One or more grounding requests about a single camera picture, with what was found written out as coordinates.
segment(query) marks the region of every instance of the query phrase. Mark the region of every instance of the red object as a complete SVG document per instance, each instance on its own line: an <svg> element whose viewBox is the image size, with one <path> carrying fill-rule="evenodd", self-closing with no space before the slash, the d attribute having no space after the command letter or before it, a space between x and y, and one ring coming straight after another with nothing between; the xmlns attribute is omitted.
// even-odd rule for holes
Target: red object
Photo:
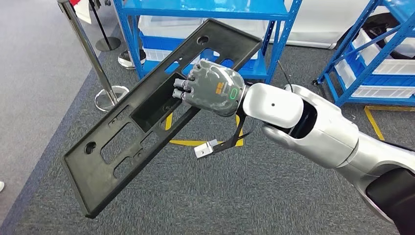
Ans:
<svg viewBox="0 0 415 235"><path fill-rule="evenodd" d="M80 2L81 0L69 0L69 2L72 4L72 6L75 6Z"/></svg>

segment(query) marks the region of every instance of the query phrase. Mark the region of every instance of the yellow floor marking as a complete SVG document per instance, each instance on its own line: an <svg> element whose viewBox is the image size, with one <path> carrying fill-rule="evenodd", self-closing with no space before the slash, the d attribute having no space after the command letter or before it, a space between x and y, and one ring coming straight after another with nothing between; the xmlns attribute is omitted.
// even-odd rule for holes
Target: yellow floor marking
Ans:
<svg viewBox="0 0 415 235"><path fill-rule="evenodd" d="M372 127L375 130L375 132L376 132L377 136L379 137L379 139L384 141L385 138L383 137L382 132L380 132L380 129L377 126L377 123L376 123L375 119L373 119L372 113L370 112L370 109L367 106L365 107L365 113L366 113L366 116L368 116L368 119L369 119L370 123L372 124Z"/></svg>
<svg viewBox="0 0 415 235"><path fill-rule="evenodd" d="M173 120L173 113L171 113L166 118L165 130L168 130L171 128L172 120ZM238 115L236 115L236 126L238 126L238 124L239 124L239 117ZM206 143L206 141L170 140L170 143L180 144L180 145L185 145L185 146L199 146L201 144ZM238 142L236 142L235 146L243 146L243 145L244 145L244 140L241 139L241 140L238 140Z"/></svg>
<svg viewBox="0 0 415 235"><path fill-rule="evenodd" d="M206 143L206 141L177 141L177 140L170 140L170 143L180 144L185 146L199 146L201 144Z"/></svg>
<svg viewBox="0 0 415 235"><path fill-rule="evenodd" d="M170 115L166 118L166 130L171 128L172 119L173 119L173 113L170 113Z"/></svg>
<svg viewBox="0 0 415 235"><path fill-rule="evenodd" d="M377 110L377 111L404 111L404 112L415 112L415 108L413 107L395 107L395 106L365 106L365 113L366 116L369 119L369 122L372 124L373 129L375 130L377 136L380 140L385 140L385 138L382 135L382 132L380 132L379 126L377 125L375 119L373 118L371 110Z"/></svg>
<svg viewBox="0 0 415 235"><path fill-rule="evenodd" d="M370 110L381 110L381 111L407 111L415 112L414 107L395 107L395 106L367 106Z"/></svg>

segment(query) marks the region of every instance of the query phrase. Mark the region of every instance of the metal clip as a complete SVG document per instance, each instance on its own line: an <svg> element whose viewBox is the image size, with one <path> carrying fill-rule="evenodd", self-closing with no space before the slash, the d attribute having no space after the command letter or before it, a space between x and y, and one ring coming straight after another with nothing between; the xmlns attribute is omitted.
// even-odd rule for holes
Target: metal clip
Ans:
<svg viewBox="0 0 415 235"><path fill-rule="evenodd" d="M199 145L194 148L196 158L205 157L211 153L213 153L213 147L218 145L218 141L216 139L212 141L208 141L202 145Z"/></svg>

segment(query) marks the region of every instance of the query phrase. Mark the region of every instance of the black wheel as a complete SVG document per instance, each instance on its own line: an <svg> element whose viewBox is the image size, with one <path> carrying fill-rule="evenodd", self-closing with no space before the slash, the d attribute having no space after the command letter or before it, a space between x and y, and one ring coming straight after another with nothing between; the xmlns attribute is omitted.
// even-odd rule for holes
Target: black wheel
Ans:
<svg viewBox="0 0 415 235"><path fill-rule="evenodd" d="M317 81L317 79L316 80L313 80L313 82L312 82L312 84L313 84L313 86L318 86L319 85L319 82Z"/></svg>

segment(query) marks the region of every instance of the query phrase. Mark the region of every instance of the blue shelving unit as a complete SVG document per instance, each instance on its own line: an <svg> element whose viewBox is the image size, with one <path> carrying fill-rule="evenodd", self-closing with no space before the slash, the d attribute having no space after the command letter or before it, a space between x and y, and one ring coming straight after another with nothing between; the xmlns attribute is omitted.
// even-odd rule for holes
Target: blue shelving unit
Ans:
<svg viewBox="0 0 415 235"><path fill-rule="evenodd" d="M371 12L377 6L383 5L389 9L392 15L400 22L395 27L383 35L371 40L361 47L354 48L352 40L359 33L360 28L365 23ZM388 104L388 105L408 105L415 106L415 95L410 98L370 98L370 97L352 97L351 95L361 85L388 85L388 86L415 86L415 75L393 75L393 74L373 74L375 69L387 58L388 55L407 37L415 37L415 1L414 0L370 0L360 17L357 19L350 32L346 35L337 51L334 53L330 62L324 68L322 74L317 79L317 84L327 81L328 87L333 95L335 104L342 106L344 103L371 103L371 104ZM383 40L389 35L396 33L393 38L380 50L376 57L366 66L363 59L356 58L359 51L368 46ZM356 80L348 87L345 87L343 79L335 70L334 66L341 60L346 59L352 68ZM335 78L342 87L343 94L337 94L329 74L334 72Z"/></svg>
<svg viewBox="0 0 415 235"><path fill-rule="evenodd" d="M270 83L301 1L294 0L289 11L285 8L284 0L114 0L114 6L139 79L151 71L158 62L146 61L143 66L139 63L138 25L136 20L132 20L130 24L129 17L151 15L268 20L264 44L253 69L241 69L239 72L246 79L263 79L265 83ZM284 29L280 38L276 33L270 66L267 67L264 55L274 26L276 25L276 32L279 32L281 22L284 22Z"/></svg>

